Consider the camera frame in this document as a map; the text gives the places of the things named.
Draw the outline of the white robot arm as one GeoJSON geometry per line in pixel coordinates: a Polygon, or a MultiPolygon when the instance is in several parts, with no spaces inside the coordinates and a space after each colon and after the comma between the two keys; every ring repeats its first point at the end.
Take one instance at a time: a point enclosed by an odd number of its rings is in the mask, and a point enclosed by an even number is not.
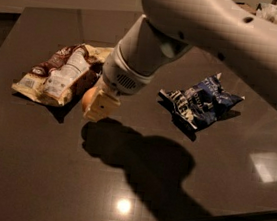
{"type": "Polygon", "coordinates": [[[106,118],[192,47],[224,61],[277,110],[277,25],[233,0],[141,0],[143,12],[108,55],[84,115],[106,118]]]}

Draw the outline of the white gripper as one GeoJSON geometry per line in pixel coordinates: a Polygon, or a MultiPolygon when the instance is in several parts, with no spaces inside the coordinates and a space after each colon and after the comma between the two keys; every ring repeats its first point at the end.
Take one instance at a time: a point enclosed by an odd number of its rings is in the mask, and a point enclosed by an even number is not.
{"type": "Polygon", "coordinates": [[[105,60],[102,78],[93,86],[97,91],[92,104],[83,117],[97,122],[107,118],[120,106],[119,94],[136,94],[150,84],[158,69],[190,48],[161,33],[142,14],[105,60]]]}

